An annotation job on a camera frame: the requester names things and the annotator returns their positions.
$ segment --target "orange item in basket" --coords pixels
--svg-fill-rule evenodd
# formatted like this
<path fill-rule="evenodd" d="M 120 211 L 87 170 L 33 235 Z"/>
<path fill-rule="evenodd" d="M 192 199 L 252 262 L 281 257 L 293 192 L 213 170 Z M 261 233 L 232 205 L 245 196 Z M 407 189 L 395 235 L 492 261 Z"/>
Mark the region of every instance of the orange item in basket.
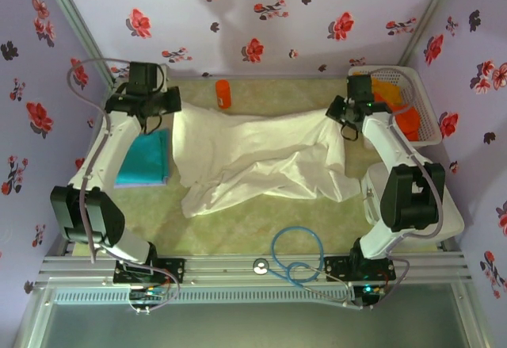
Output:
<path fill-rule="evenodd" d="M 219 108 L 227 109 L 231 107 L 231 87 L 227 80 L 219 80 L 215 83 L 216 100 Z"/>
<path fill-rule="evenodd" d="M 378 93 L 374 93 L 375 101 L 386 102 L 387 105 L 391 108 L 393 113 L 403 109 L 405 106 L 397 106 L 392 105 L 388 101 L 384 100 L 382 96 Z M 398 124 L 400 130 L 405 134 L 405 137 L 410 142 L 415 142 L 419 140 L 419 127 L 421 126 L 421 116 L 419 116 L 419 112 L 412 106 L 406 112 L 401 113 L 396 116 L 396 123 Z"/>

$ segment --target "orange bottle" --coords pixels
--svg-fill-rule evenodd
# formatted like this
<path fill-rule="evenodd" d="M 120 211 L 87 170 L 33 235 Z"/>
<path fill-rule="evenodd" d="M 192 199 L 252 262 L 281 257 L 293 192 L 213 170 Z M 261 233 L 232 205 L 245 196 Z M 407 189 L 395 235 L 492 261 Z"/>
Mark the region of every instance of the orange bottle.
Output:
<path fill-rule="evenodd" d="M 219 80 L 215 83 L 216 100 L 219 108 L 227 109 L 231 107 L 231 87 L 227 80 Z"/>

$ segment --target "blue cable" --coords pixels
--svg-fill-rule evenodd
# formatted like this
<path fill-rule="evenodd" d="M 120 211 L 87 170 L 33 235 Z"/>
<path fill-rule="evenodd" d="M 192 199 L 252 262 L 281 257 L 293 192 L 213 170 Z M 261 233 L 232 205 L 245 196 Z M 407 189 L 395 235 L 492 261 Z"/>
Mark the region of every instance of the blue cable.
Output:
<path fill-rule="evenodd" d="M 318 252 L 320 254 L 318 271 L 322 271 L 322 268 L 324 267 L 324 246 L 322 245 L 322 241 L 315 234 L 315 232 L 313 232 L 312 230 L 305 228 L 305 227 L 288 227 L 288 228 L 282 229 L 281 231 L 276 233 L 275 236 L 273 237 L 273 241 L 271 242 L 271 257 L 273 258 L 273 261 L 285 272 L 285 276 L 278 274 L 278 273 L 272 271 L 271 269 L 268 269 L 268 271 L 272 275 L 274 275 L 275 277 L 278 277 L 279 279 L 283 279 L 283 280 L 289 282 L 290 284 L 294 285 L 295 287 L 303 289 L 302 283 L 314 281 L 315 279 L 317 279 L 317 277 L 320 273 L 314 273 L 311 277 L 304 278 L 304 279 L 295 279 L 295 278 L 291 277 L 291 271 L 294 270 L 296 267 L 309 268 L 310 265 L 308 265 L 307 263 L 304 263 L 304 262 L 293 262 L 290 265 L 286 266 L 282 262 L 280 262 L 280 260 L 276 257 L 276 254 L 275 254 L 276 241 L 280 238 L 281 235 L 283 235 L 284 233 L 286 233 L 288 231 L 305 231 L 306 233 L 309 233 L 310 235 L 312 235 L 312 237 L 315 239 L 315 241 L 317 241 Z"/>

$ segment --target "white basket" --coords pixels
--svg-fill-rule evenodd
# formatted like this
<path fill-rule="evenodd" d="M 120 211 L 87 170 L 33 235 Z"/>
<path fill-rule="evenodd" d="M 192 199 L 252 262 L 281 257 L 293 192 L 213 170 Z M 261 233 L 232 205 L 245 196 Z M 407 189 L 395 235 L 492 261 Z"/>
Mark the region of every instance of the white basket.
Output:
<path fill-rule="evenodd" d="M 438 126 L 438 121 L 436 120 L 435 113 L 433 112 L 433 108 L 429 102 L 428 94 L 426 94 L 426 90 L 422 85 L 421 78 L 414 69 L 388 65 L 364 65 L 362 67 L 350 68 L 349 75 L 353 75 L 357 72 L 368 74 L 371 71 L 380 68 L 393 68 L 401 71 L 407 75 L 414 84 L 416 90 L 416 93 L 414 95 L 414 107 L 419 112 L 419 116 L 421 117 L 421 126 L 419 127 L 419 140 L 411 142 L 412 146 L 418 148 L 433 144 L 439 144 L 442 141 L 440 127 Z M 410 100 L 410 84 L 401 74 L 394 71 L 381 71 L 374 73 L 372 77 L 399 86 L 403 101 L 407 102 Z"/>

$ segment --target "teal towel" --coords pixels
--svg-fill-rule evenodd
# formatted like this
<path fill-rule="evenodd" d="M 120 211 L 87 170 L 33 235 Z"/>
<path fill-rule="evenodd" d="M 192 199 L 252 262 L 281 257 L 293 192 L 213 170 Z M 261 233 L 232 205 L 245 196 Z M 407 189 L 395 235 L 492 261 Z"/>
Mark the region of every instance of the teal towel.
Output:
<path fill-rule="evenodd" d="M 165 185 L 169 177 L 169 130 L 140 135 L 116 177 L 116 186 Z"/>

